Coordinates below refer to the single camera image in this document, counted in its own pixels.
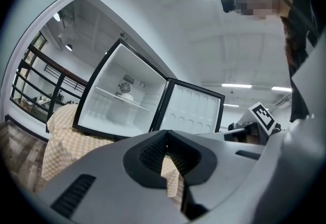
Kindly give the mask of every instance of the fluorescent light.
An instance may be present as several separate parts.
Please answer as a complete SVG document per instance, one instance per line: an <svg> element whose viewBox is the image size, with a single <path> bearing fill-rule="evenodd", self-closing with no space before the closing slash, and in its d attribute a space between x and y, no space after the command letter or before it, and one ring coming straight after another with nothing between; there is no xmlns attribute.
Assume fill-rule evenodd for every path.
<svg viewBox="0 0 326 224"><path fill-rule="evenodd" d="M271 89L275 91L292 92L291 88L272 87Z"/></svg>
<svg viewBox="0 0 326 224"><path fill-rule="evenodd" d="M66 45L66 48L67 48L68 50L72 51L72 45L68 44L68 45Z"/></svg>
<svg viewBox="0 0 326 224"><path fill-rule="evenodd" d="M223 83L223 87L228 87L228 88L251 88L252 85L241 85L238 83Z"/></svg>
<svg viewBox="0 0 326 224"><path fill-rule="evenodd" d="M224 104L225 106L239 107L237 104Z"/></svg>
<svg viewBox="0 0 326 224"><path fill-rule="evenodd" d="M53 18L55 18L56 21L60 21L60 16L58 13L56 13Z"/></svg>

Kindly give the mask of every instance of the mini fridge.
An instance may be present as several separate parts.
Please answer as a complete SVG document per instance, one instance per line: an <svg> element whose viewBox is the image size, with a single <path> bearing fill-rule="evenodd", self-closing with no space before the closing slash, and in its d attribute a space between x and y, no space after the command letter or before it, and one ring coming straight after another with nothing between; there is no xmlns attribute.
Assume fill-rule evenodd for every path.
<svg viewBox="0 0 326 224"><path fill-rule="evenodd" d="M91 76L73 128L117 140L163 129L213 133L220 128L224 98L166 78L119 39Z"/></svg>

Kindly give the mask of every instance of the beige checkered fabric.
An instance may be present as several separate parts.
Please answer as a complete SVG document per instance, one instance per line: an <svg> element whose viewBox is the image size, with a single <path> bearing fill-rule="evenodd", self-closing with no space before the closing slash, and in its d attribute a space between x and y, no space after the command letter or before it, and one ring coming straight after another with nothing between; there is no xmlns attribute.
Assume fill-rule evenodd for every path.
<svg viewBox="0 0 326 224"><path fill-rule="evenodd" d="M86 136L72 128L77 107L77 104L66 104L47 122L51 139L46 146L42 166L42 178L47 181L93 149L113 143L100 137ZM161 176L167 179L168 196L174 197L179 172L170 158L164 158Z"/></svg>

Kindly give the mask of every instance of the person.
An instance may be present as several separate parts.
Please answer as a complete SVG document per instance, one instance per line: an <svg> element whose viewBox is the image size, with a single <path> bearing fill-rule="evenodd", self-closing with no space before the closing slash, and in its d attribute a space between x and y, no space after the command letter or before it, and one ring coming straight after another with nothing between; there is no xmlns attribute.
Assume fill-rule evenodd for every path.
<svg viewBox="0 0 326 224"><path fill-rule="evenodd" d="M260 20L268 15L280 17L285 33L285 53L292 88L290 121L304 119L307 106L292 81L292 76L304 63L322 32L324 24L316 16L310 0L234 0L234 11Z"/></svg>

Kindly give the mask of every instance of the floor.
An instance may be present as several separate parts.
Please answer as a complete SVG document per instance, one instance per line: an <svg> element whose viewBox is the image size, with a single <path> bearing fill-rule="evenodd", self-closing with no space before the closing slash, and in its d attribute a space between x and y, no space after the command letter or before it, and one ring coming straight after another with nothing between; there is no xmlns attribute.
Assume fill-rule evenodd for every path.
<svg viewBox="0 0 326 224"><path fill-rule="evenodd" d="M46 185L41 178L46 144L10 121L0 126L1 156L13 179L33 193Z"/></svg>

